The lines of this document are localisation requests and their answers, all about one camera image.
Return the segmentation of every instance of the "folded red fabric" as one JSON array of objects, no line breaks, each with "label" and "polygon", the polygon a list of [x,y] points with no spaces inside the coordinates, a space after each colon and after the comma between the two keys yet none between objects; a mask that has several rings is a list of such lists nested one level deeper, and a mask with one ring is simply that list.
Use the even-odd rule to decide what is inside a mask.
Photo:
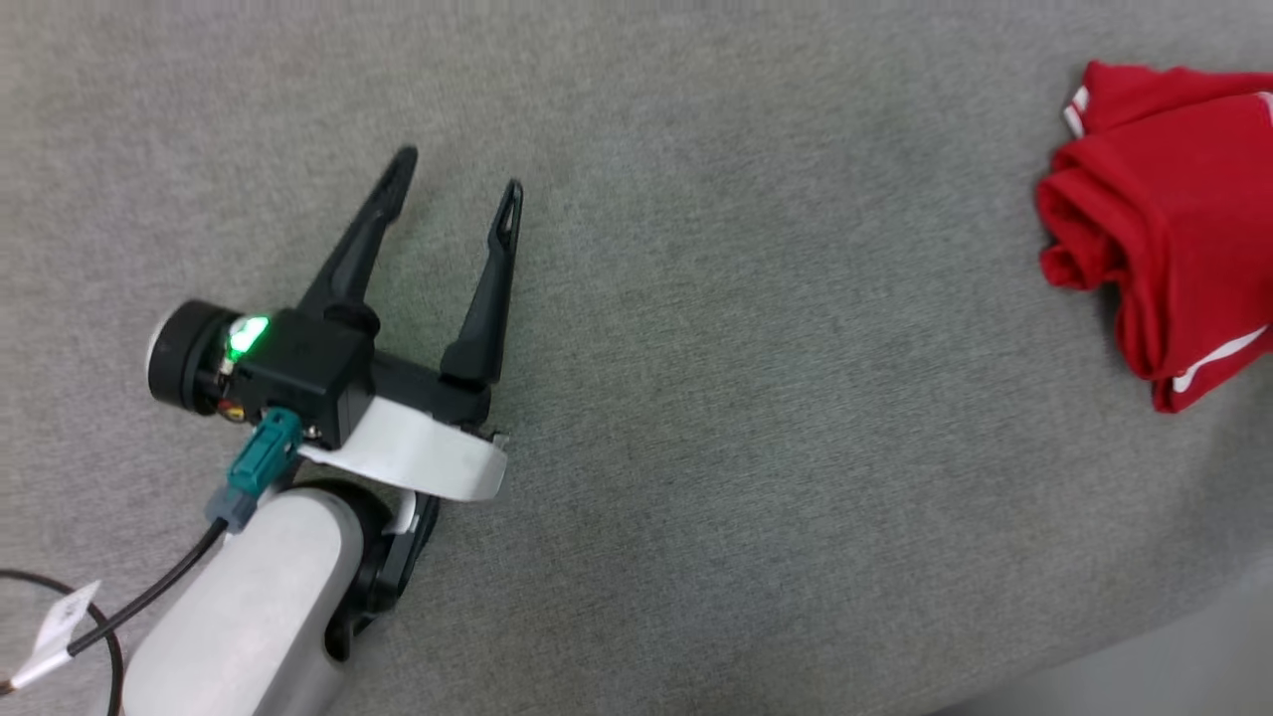
[{"label": "folded red fabric", "polygon": [[1037,190],[1054,285],[1118,284],[1118,344],[1180,412],[1273,352],[1273,74],[1092,62]]}]

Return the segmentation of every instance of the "gray carpet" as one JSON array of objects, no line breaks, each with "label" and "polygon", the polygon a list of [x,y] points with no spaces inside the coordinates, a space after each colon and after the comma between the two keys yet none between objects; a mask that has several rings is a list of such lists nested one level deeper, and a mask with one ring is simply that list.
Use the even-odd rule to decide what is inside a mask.
[{"label": "gray carpet", "polygon": [[[439,358],[526,185],[510,469],[446,508],[336,716],[919,713],[1273,548],[1273,361],[1156,414],[1031,205],[1090,57],[1273,69],[1268,0],[115,5],[0,10],[3,566],[112,612],[185,552],[244,433],[150,400],[151,327],[293,303],[402,143],[395,353]],[[46,604],[0,585],[0,666]],[[0,711],[97,713],[106,675]]]}]

